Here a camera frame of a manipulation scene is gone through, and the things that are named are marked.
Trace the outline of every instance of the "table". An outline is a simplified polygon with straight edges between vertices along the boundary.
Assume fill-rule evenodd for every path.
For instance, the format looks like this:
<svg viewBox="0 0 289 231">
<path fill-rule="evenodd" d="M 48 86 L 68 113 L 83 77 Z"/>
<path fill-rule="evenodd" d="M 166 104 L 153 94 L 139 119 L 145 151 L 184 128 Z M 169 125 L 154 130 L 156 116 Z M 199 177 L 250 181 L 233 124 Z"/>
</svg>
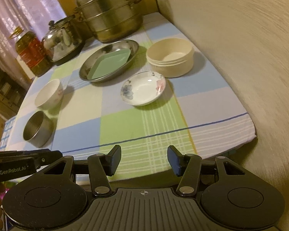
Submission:
<svg viewBox="0 0 289 231">
<path fill-rule="evenodd" d="M 107 153 L 115 144 L 122 159 L 111 180 L 140 177 L 170 169 L 166 151 L 174 145 L 183 154 L 196 153 L 203 159 L 223 154 L 250 142 L 253 122 L 227 82 L 196 48 L 194 67 L 186 75 L 167 79 L 162 96 L 146 106 L 133 107 L 120 98 L 120 88 L 132 75 L 149 71 L 146 49 L 161 39 L 187 39 L 161 14 L 144 16 L 143 27 L 127 39 L 139 43 L 132 66 L 119 77 L 101 84 L 82 81 L 79 69 L 105 44 L 87 41 L 79 56 L 53 67 L 36 78 L 17 116 L 7 122 L 0 150 L 34 150 L 22 139 L 22 131 L 37 110 L 34 99 L 50 80 L 58 78 L 65 89 L 60 105 L 45 113 L 56 124 L 44 148 L 60 150 L 76 160 Z M 79 175 L 77 183 L 88 183 Z"/>
</svg>

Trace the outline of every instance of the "white porcelain dish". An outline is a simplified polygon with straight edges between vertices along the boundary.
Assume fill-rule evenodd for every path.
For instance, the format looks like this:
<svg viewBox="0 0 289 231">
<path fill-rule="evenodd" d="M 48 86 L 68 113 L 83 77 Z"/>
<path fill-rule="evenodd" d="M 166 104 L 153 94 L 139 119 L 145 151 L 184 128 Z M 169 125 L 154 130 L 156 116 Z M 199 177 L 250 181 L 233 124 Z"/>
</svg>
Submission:
<svg viewBox="0 0 289 231">
<path fill-rule="evenodd" d="M 48 82 L 35 98 L 35 105 L 41 110 L 54 108 L 63 97 L 63 87 L 59 79 Z"/>
<path fill-rule="evenodd" d="M 133 106 L 144 106 L 161 96 L 166 87 L 163 75 L 146 71 L 135 74 L 121 87 L 122 100 Z"/>
</svg>

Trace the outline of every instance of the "beige round container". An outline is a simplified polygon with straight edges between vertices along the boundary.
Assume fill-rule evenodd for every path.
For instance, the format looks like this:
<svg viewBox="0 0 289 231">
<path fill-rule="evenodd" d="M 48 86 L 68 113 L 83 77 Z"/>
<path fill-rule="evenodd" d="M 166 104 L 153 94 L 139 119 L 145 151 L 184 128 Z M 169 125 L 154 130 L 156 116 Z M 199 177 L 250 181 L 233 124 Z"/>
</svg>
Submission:
<svg viewBox="0 0 289 231">
<path fill-rule="evenodd" d="M 151 68 L 153 71 L 162 74 L 166 78 L 174 78 L 182 76 L 192 69 L 193 56 L 191 56 L 185 61 L 171 65 L 153 64 L 150 61 L 149 63 L 151 64 Z"/>
<path fill-rule="evenodd" d="M 193 67 L 193 45 L 181 38 L 168 38 L 154 43 L 146 53 L 153 71 L 167 78 L 178 77 Z"/>
<path fill-rule="evenodd" d="M 187 59 L 194 52 L 190 41 L 181 38 L 167 38 L 154 43 L 147 50 L 146 57 L 150 63 L 174 64 Z"/>
</svg>

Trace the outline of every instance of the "metal pin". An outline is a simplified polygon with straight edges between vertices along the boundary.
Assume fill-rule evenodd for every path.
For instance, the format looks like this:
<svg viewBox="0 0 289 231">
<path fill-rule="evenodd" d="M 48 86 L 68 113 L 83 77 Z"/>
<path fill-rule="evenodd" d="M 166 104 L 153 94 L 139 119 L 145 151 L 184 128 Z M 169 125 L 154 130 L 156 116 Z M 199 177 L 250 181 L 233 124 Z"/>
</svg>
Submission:
<svg viewBox="0 0 289 231">
<path fill-rule="evenodd" d="M 110 189 L 106 186 L 99 186 L 99 187 L 96 187 L 94 190 L 98 194 L 106 194 L 110 191 Z"/>
<path fill-rule="evenodd" d="M 180 187 L 179 191 L 183 194 L 191 194 L 192 192 L 194 192 L 194 189 L 190 186 L 184 186 L 184 187 Z"/>
</svg>

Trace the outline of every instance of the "red label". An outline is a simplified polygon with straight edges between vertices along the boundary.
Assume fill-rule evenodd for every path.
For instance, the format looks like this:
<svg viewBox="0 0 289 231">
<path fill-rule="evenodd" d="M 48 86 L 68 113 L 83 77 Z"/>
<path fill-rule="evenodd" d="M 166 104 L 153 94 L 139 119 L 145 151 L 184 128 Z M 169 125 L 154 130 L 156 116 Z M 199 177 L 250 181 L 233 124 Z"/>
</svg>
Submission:
<svg viewBox="0 0 289 231">
<path fill-rule="evenodd" d="M 36 66 L 45 57 L 45 51 L 42 43 L 34 38 L 23 51 L 20 52 L 20 57 L 29 68 Z"/>
</svg>

